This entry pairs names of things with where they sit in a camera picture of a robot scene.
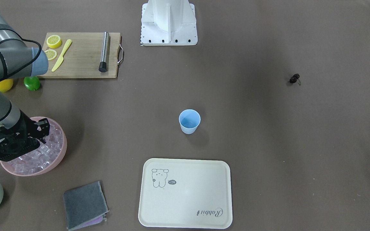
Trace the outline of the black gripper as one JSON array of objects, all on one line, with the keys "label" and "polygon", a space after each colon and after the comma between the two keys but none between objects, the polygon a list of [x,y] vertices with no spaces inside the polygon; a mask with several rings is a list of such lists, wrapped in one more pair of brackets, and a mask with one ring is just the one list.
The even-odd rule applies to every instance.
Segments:
[{"label": "black gripper", "polygon": [[20,118],[10,129],[0,127],[0,161],[12,161],[22,155],[38,149],[45,144],[50,133],[47,118],[37,122],[30,118]]}]

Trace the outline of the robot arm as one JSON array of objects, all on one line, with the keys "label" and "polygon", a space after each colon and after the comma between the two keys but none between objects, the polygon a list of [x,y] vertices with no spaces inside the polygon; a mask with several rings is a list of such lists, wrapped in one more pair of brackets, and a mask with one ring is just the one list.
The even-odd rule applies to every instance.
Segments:
[{"label": "robot arm", "polygon": [[[47,73],[48,59],[38,43],[27,47],[0,15],[0,83]],[[40,147],[49,134],[46,118],[34,121],[0,92],[0,161],[11,161]]]}]

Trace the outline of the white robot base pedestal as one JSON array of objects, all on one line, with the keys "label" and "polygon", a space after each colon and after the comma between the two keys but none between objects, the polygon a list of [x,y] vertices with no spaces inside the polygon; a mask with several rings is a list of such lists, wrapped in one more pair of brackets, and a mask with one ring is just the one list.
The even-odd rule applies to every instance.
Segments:
[{"label": "white robot base pedestal", "polygon": [[195,6],[188,0],[149,0],[141,10],[142,46],[193,46],[198,43]]}]

